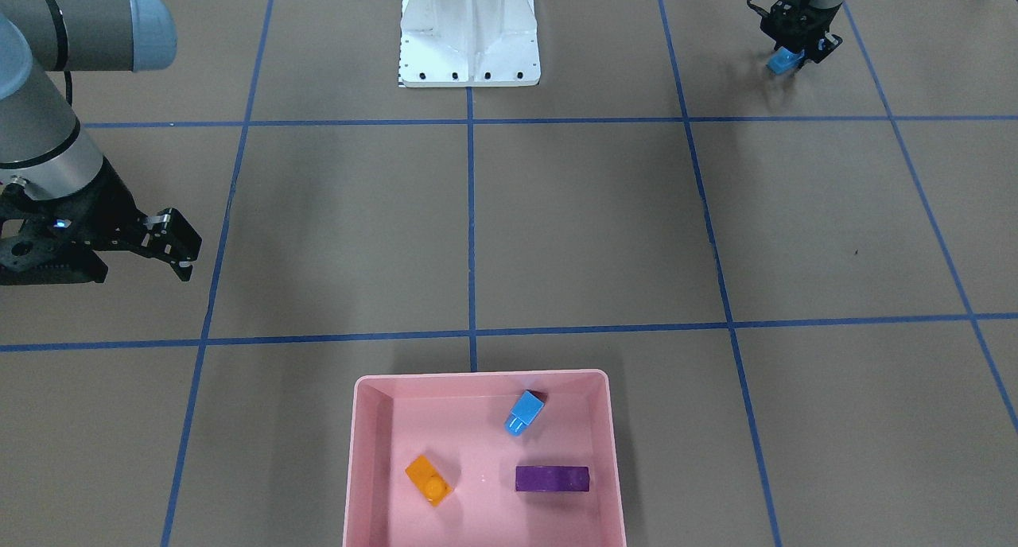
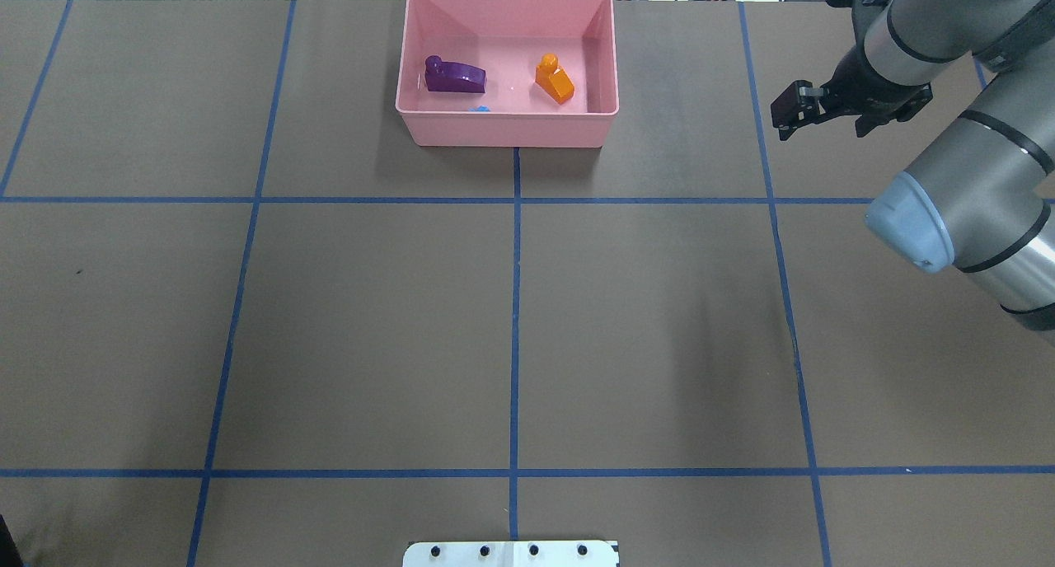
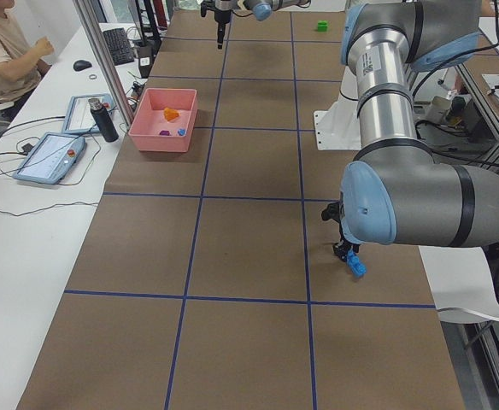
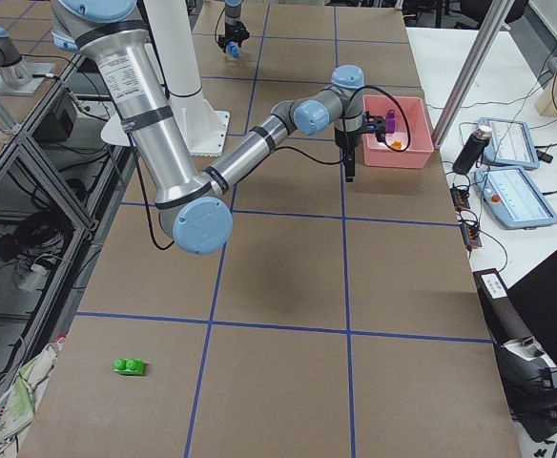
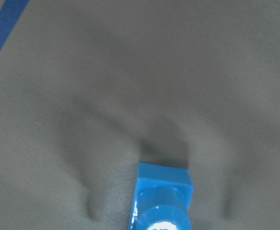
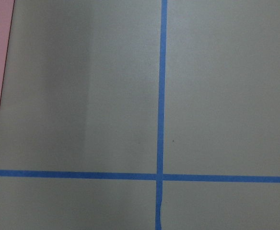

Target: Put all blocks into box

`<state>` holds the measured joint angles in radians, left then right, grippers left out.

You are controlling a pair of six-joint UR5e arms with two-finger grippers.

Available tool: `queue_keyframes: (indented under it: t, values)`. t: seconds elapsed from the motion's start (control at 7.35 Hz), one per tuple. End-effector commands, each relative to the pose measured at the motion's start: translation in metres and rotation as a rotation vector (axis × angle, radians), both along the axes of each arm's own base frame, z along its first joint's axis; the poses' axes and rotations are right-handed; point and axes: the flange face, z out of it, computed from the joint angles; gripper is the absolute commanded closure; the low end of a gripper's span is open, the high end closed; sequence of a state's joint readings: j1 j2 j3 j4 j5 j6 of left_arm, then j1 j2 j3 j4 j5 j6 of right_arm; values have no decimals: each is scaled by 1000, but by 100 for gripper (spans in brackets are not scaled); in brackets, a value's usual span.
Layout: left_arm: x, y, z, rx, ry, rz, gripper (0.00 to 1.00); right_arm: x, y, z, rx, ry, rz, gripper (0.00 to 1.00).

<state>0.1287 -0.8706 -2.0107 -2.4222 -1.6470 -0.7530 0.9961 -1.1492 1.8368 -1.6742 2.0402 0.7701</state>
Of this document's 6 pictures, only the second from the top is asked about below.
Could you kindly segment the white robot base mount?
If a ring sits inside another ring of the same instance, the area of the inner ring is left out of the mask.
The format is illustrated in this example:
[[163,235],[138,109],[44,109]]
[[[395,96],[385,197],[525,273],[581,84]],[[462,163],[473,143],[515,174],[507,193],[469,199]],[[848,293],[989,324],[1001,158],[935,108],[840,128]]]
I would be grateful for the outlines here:
[[605,540],[422,541],[403,566],[619,566],[618,544]]

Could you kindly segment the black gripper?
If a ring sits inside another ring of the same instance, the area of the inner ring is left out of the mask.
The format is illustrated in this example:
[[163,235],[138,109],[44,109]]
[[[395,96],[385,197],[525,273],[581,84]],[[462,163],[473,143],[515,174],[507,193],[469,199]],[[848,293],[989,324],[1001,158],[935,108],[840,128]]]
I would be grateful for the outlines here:
[[865,138],[874,129],[889,122],[908,122],[933,101],[931,83],[870,93],[862,87],[832,79],[814,86],[800,79],[789,83],[770,103],[770,121],[780,140],[788,140],[806,125],[853,117],[855,133]]

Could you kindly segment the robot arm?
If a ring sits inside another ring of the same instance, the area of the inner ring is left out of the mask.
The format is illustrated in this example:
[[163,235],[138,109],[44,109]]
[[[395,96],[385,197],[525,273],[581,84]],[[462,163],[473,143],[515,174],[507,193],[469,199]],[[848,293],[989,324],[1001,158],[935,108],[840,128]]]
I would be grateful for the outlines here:
[[781,140],[850,116],[863,138],[907,122],[964,56],[992,80],[866,210],[870,231],[924,273],[957,268],[1027,330],[1053,338],[1053,0],[828,0],[851,10],[855,45],[823,86],[795,80],[770,105]]

